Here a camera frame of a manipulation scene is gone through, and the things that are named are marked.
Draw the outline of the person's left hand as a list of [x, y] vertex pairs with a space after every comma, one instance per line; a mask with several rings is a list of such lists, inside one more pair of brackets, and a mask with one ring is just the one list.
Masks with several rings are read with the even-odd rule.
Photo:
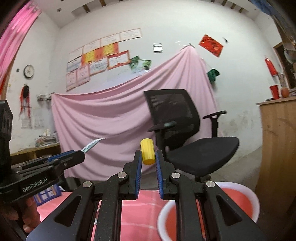
[[[18, 212], [10, 204], [3, 204], [3, 202], [1, 202], [1, 213], [9, 220], [16, 221], [19, 219]], [[37, 211], [37, 204], [34, 197], [23, 200], [21, 215], [23, 229], [26, 233], [30, 233], [41, 223], [40, 214]]]

